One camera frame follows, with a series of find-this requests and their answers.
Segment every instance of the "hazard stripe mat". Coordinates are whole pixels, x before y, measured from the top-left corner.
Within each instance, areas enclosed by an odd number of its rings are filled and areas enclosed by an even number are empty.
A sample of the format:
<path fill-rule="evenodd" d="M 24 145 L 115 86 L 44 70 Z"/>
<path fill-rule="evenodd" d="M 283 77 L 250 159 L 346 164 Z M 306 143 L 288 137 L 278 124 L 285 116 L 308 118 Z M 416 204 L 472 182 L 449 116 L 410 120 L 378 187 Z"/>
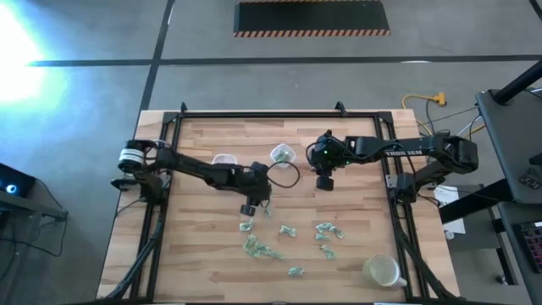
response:
<path fill-rule="evenodd" d="M 388 36 L 378 0 L 246 0 L 235 5 L 234 36 Z"/>

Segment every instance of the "desk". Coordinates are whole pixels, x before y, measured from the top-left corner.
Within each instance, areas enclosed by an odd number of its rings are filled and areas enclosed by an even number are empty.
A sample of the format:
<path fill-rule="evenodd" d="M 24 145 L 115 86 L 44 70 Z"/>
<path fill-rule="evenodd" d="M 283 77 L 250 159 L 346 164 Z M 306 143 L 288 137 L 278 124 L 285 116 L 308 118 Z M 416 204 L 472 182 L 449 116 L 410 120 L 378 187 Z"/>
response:
<path fill-rule="evenodd" d="M 412 110 L 393 110 L 397 137 L 416 137 Z M 138 139 L 158 139 L 163 111 L 145 111 L 137 126 Z M 155 302 L 399 302 L 402 290 L 382 290 L 362 278 L 363 262 L 378 253 L 396 257 L 390 209 L 380 163 L 352 165 L 334 172 L 335 190 L 320 191 L 310 171 L 305 147 L 327 129 L 334 136 L 374 136 L 371 119 L 183 119 L 178 152 L 211 162 L 218 153 L 231 153 L 239 164 L 271 164 L 270 151 L 286 143 L 296 151 L 301 171 L 291 189 L 273 186 L 271 219 L 259 208 L 253 234 L 261 243 L 285 255 L 283 260 L 251 258 L 243 252 L 246 221 L 239 209 L 245 198 L 216 191 L 203 181 L 176 173 L 172 182 Z M 424 158 L 412 158 L 418 168 Z M 293 169 L 272 169 L 269 175 L 288 184 Z M 138 191 L 124 193 L 119 207 Z M 413 206 L 424 259 L 446 288 L 458 295 L 456 277 L 444 238 L 439 212 L 418 199 Z M 114 222 L 98 297 L 106 296 L 124 276 L 136 256 L 144 204 L 126 209 Z M 346 233 L 328 245 L 335 261 L 326 260 L 314 240 L 314 226 L 332 221 Z M 280 225 L 297 228 L 297 237 L 279 235 Z M 302 278 L 290 278 L 288 268 L 305 268 Z M 146 287 L 147 268 L 142 286 Z M 411 265 L 412 284 L 416 285 Z"/>

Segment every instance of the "bright light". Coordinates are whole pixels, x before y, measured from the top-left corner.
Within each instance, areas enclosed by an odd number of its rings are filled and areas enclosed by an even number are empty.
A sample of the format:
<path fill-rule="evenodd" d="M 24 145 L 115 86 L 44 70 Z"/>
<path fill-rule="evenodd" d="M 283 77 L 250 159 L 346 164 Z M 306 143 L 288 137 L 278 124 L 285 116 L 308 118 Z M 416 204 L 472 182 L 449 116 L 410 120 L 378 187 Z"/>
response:
<path fill-rule="evenodd" d="M 26 65 L 42 55 L 5 3 L 0 3 L 0 45 L 0 107 L 30 106 L 21 103 L 39 93 L 44 70 Z"/>

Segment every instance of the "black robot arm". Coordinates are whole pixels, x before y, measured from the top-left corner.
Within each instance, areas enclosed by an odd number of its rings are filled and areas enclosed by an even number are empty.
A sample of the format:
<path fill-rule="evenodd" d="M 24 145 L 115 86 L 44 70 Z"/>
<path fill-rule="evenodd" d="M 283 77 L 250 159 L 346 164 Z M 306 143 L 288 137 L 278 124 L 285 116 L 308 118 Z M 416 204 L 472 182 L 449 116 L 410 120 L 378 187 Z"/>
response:
<path fill-rule="evenodd" d="M 156 149 L 154 162 L 147 164 L 146 154 Z M 217 190 L 234 191 L 246 196 L 241 213 L 253 216 L 261 202 L 269 200 L 271 185 L 268 182 L 268 166 L 258 162 L 250 167 L 236 164 L 208 164 L 175 152 L 171 147 L 155 141 L 130 140 L 122 150 L 119 168 L 134 175 L 141 185 L 141 195 L 156 200 L 163 194 L 163 180 L 156 175 L 163 169 L 175 170 L 205 181 Z"/>
<path fill-rule="evenodd" d="M 334 169 L 348 164 L 377 162 L 381 158 L 402 156 L 430 156 L 436 161 L 417 170 L 416 174 L 399 174 L 389 184 L 393 196 L 400 200 L 416 201 L 419 189 L 428 183 L 440 184 L 450 173 L 466 174 L 478 167 L 475 143 L 459 136 L 435 135 L 424 138 L 380 140 L 373 136 L 347 136 L 341 141 L 328 130 L 314 143 L 308 162 L 316 169 L 317 188 L 332 191 L 330 178 Z"/>

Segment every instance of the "white mug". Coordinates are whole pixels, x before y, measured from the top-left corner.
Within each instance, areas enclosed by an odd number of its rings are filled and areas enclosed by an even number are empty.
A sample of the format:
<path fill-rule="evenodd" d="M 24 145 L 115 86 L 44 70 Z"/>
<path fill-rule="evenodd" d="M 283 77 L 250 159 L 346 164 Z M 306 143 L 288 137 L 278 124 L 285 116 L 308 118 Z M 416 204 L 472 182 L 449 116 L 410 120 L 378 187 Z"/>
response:
<path fill-rule="evenodd" d="M 379 254 L 368 259 L 362 268 L 363 275 L 383 287 L 404 287 L 407 281 L 401 278 L 399 264 L 389 255 Z"/>

